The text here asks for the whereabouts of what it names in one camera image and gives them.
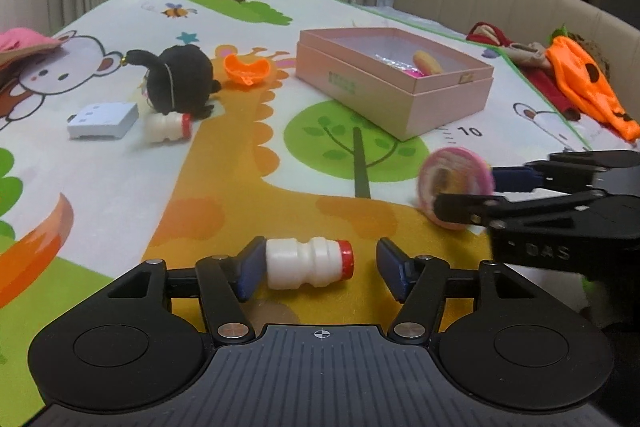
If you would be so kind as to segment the white usb hub box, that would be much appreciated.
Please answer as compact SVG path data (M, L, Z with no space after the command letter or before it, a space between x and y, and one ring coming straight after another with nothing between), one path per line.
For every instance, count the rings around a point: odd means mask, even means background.
M67 121L70 139L122 139L138 120L136 103L89 104Z

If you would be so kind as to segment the beige cloth bundle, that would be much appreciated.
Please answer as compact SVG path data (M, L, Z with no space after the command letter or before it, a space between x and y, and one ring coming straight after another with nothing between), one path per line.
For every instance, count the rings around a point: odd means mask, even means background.
M539 42L529 44L512 42L503 48L503 52L518 67L552 69L546 55L546 48Z

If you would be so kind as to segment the colourful cartoon play mat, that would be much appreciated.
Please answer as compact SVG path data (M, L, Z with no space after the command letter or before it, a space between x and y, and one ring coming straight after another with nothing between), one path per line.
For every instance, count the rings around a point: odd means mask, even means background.
M398 306L375 270L388 236L410 253L434 253L471 268L488 253L482 232L442 231L416 207L416 175L431 150L460 144L491 164L520 165L585 141L501 55L450 39L491 65L483 112L399 142L295 75L306 29L395 26L336 0L257 0L258 22L198 1L111 0L66 27L72 45L56 62L79 87L39 101L1 132L1 421L18 426L41 407L27 368L32 338L141 260L190 267L236 254L253 237L345 239L355 273L323 289L261 289L250 314L261 322L387 325ZM212 116L188 141L152 145L135 124L119 140L73 140L70 116L92 103L134 102L149 113L144 69L119 65L131 49L162 52L194 42L220 65L234 54L264 58L270 80L227 84Z

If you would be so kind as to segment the beige padded headboard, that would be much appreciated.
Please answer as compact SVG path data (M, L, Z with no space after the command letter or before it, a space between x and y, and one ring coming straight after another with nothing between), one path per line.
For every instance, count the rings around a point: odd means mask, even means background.
M465 34L478 22L517 42L543 42L565 27L597 43L613 75L639 64L639 31L580 0L394 0L393 8Z

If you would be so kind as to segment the pink plastic strainer scoop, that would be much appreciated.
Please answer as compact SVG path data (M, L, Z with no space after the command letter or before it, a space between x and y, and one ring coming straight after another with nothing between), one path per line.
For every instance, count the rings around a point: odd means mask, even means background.
M423 72L421 72L420 69L403 62L384 60L384 63L390 67L393 67L393 69L399 70L399 72L403 72L404 74L411 76L412 78L422 78L424 76Z

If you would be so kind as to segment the pink round candy tin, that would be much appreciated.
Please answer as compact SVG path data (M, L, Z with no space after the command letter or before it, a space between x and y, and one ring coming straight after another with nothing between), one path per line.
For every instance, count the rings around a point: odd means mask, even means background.
M495 180L491 168L477 154L463 147L443 147L428 155L419 172L419 208L435 225L460 231L466 225L446 222L435 215L435 198L440 193L491 195Z

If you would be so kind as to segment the black plush toy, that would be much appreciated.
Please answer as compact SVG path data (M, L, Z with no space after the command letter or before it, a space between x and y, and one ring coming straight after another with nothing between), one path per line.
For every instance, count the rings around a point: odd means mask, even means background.
M146 97L157 113L176 112L194 119L212 115L209 98L221 90L221 83L214 79L213 64L198 46L172 46L160 55L130 50L124 61L146 69Z

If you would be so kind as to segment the yellow sponge cake toy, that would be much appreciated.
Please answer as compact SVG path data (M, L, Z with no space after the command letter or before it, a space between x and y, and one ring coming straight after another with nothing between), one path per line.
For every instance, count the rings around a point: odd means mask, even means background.
M420 70L423 76L439 75L444 72L439 61L423 50L416 51L412 59L414 66L416 66L417 70Z

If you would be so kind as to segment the orange plastic toy piece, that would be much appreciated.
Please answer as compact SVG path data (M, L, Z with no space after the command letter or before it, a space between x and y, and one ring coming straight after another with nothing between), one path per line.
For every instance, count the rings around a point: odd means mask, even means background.
M230 54L224 58L222 64L230 80L246 87L264 82L271 72L271 65L266 58L243 62L236 54Z

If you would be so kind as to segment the white yogurt bottle red cap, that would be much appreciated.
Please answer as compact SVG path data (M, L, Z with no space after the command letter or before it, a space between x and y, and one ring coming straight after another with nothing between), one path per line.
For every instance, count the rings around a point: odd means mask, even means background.
M266 242L267 284L277 291L297 289L304 284L326 287L349 280L354 274L352 244L343 239L313 237L268 239Z

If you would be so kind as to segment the pink cardboard box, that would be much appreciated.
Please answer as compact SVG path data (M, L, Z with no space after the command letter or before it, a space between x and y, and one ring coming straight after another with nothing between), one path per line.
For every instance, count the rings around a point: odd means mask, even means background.
M412 78L384 63L414 66L419 50L444 72ZM406 141L483 110L494 68L398 28L323 28L299 33L296 76Z

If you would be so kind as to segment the pink padded jacket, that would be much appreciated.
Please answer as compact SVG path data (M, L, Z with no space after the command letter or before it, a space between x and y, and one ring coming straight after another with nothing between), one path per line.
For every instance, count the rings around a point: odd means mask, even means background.
M54 49L60 40L46 37L29 28L17 27L2 31L0 35L1 57L22 56L40 50Z

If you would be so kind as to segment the brown cardboard sheet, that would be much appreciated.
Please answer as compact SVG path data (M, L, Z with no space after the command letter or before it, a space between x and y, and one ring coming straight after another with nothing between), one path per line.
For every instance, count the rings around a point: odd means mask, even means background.
M39 46L28 46L27 48L2 51L0 53L0 68L5 69L13 63L25 60L27 57L49 53L59 46L59 43L48 43L40 44Z

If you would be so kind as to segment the orange pumpkin costume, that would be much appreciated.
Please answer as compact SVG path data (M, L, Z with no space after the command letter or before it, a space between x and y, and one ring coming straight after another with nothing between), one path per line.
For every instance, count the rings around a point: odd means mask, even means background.
M559 90L582 113L614 129L622 139L639 139L639 124L620 104L591 55L571 38L557 36L546 49Z

